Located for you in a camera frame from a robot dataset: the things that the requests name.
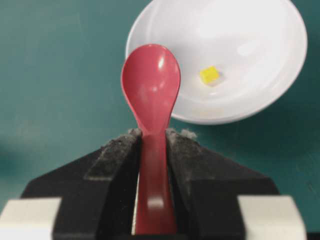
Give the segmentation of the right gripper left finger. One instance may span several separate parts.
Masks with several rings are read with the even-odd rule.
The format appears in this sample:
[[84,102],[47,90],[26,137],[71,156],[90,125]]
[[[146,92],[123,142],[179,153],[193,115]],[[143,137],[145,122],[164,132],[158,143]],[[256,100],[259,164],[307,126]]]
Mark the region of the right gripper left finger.
[[131,129],[98,150],[31,180],[0,215],[3,240],[111,240],[129,236],[142,133]]

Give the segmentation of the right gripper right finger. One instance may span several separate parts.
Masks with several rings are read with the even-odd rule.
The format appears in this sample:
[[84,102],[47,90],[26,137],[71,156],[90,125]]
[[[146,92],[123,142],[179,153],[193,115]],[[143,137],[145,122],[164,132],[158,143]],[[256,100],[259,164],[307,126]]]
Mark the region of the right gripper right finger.
[[166,131],[178,232],[191,240],[304,240],[289,195],[273,180],[202,147],[191,133]]

